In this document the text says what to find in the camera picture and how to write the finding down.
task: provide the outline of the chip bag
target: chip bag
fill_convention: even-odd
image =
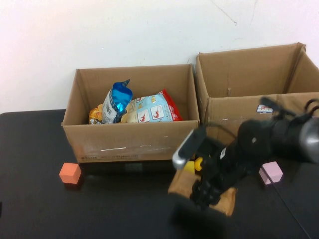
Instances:
[[[153,96],[132,100],[121,123],[170,122],[183,120],[166,89]]]
[[[102,123],[117,123],[125,114],[125,109],[133,97],[133,92],[126,86],[130,80],[116,82],[108,92],[102,112]]]
[[[102,123],[102,104],[98,105],[90,111],[89,124],[101,124]]]

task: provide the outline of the black table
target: black table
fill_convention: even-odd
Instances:
[[[76,160],[61,127],[64,112],[0,116],[1,239],[307,238],[275,188],[258,176],[235,185],[230,218],[168,195],[169,161],[155,168],[146,162],[143,173],[121,173],[124,163],[81,165],[80,190],[65,188],[59,171]],[[284,177],[277,188],[310,237],[319,238],[319,167],[278,164]]]

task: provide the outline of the cardboard box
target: cardboard box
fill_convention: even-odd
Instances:
[[[89,111],[103,103],[115,82],[127,79],[133,99],[166,88],[184,121],[89,125]],[[171,159],[199,125],[192,66],[79,69],[62,125],[80,163]]]
[[[221,124],[234,134],[245,120],[270,119],[273,112],[259,104],[263,95],[297,113],[309,99],[319,98],[319,70],[301,43],[200,53],[196,76],[202,122]],[[217,127],[208,135],[225,144],[233,141]]]

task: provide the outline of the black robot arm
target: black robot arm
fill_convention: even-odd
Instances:
[[[298,116],[263,97],[261,104],[278,112],[271,120],[247,120],[238,136],[226,146],[206,135],[206,126],[192,131],[173,156],[176,169],[182,169],[196,155],[202,157],[201,180],[192,187],[190,199],[201,208],[217,204],[220,195],[248,174],[254,174],[273,156],[319,163],[319,119],[313,117],[318,99],[310,100]]]

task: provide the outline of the yellow block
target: yellow block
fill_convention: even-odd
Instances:
[[[195,174],[195,162],[194,161],[188,161],[187,164],[184,167],[184,170]]]
[[[200,166],[200,164],[202,163],[203,161],[203,158],[202,157],[198,157],[196,160],[195,160],[195,169],[197,171],[200,171],[202,169],[202,167]]]

